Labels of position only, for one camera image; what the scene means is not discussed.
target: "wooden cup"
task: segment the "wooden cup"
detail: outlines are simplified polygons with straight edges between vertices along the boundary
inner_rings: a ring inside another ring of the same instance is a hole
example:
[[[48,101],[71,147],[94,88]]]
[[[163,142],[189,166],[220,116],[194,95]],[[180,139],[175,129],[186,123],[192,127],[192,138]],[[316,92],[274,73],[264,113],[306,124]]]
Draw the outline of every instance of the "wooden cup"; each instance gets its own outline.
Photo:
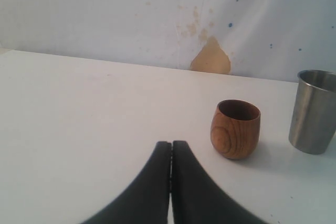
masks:
[[[215,149],[229,159],[250,155],[259,140],[260,111],[254,105],[225,100],[217,105],[211,123],[211,142]]]

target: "white table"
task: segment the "white table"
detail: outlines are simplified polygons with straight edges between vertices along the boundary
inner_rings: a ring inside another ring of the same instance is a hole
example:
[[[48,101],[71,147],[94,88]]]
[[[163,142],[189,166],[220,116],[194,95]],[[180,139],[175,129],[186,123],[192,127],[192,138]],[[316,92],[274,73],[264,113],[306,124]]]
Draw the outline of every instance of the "white table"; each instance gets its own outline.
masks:
[[[73,224],[135,178],[157,141],[186,140],[212,179],[269,223],[333,223],[336,143],[323,155],[288,141],[296,83],[2,51],[0,223]],[[261,110],[249,159],[213,149],[219,101]],[[173,223],[171,210],[169,223]]]

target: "white backdrop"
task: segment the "white backdrop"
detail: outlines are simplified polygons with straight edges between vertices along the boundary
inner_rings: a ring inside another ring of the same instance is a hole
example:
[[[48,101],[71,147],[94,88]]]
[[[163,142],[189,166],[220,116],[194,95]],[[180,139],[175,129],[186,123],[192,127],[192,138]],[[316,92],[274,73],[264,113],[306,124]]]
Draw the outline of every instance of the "white backdrop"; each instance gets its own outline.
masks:
[[[4,48],[188,69],[210,36],[231,74],[336,71],[336,0],[0,0]]]

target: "cup rim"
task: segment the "cup rim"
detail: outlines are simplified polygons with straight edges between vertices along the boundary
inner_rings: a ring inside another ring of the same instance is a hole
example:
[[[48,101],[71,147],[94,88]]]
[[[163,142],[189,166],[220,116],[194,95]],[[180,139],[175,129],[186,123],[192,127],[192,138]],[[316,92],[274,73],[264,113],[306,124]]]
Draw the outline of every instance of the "cup rim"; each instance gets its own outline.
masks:
[[[233,118],[233,117],[231,117],[231,116],[228,116],[228,115],[224,114],[224,113],[220,110],[219,106],[220,106],[222,103],[230,102],[230,101],[231,101],[231,102],[232,102],[232,101],[235,101],[235,102],[241,102],[241,103],[244,103],[244,104],[246,104],[246,105],[248,105],[248,106],[250,106],[250,107],[256,109],[256,111],[258,111],[258,115],[257,115],[255,118],[251,119],[251,120],[240,120],[240,119],[236,119],[236,118]],[[240,122],[251,122],[251,121],[259,120],[259,119],[260,119],[260,116],[261,116],[261,112],[260,112],[260,110],[258,109],[257,106],[253,105],[252,103],[243,101],[243,100],[237,100],[237,99],[223,100],[223,101],[221,101],[221,102],[218,103],[217,108],[218,108],[218,110],[220,111],[220,113],[221,113],[223,116],[226,116],[227,118],[230,118],[230,119],[235,120],[235,121],[240,121]]]
[[[320,87],[318,87],[316,85],[313,85],[313,84],[311,84],[311,83],[306,82],[305,80],[303,80],[302,77],[301,77],[301,75],[303,73],[306,73],[306,72],[320,72],[320,73],[330,74],[332,76],[335,76],[335,78],[336,78],[336,73],[329,72],[329,71],[324,71],[324,70],[307,69],[307,70],[302,70],[302,71],[298,72],[298,75],[297,75],[300,81],[302,81],[304,84],[306,84],[306,85],[308,85],[310,87],[313,87],[315,89],[318,89],[318,90],[321,90],[321,91],[325,91],[325,92],[328,92],[328,93],[336,93],[336,91],[332,91],[332,90],[328,90],[328,89],[323,89],[323,88],[320,88]]]

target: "metal cup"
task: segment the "metal cup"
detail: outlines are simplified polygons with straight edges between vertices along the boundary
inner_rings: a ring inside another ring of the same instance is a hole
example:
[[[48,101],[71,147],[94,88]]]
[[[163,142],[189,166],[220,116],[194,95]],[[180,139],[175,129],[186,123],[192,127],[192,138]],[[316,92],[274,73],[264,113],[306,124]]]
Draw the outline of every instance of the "metal cup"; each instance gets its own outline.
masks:
[[[303,152],[322,154],[336,131],[336,74],[305,70],[298,77],[289,141]]]

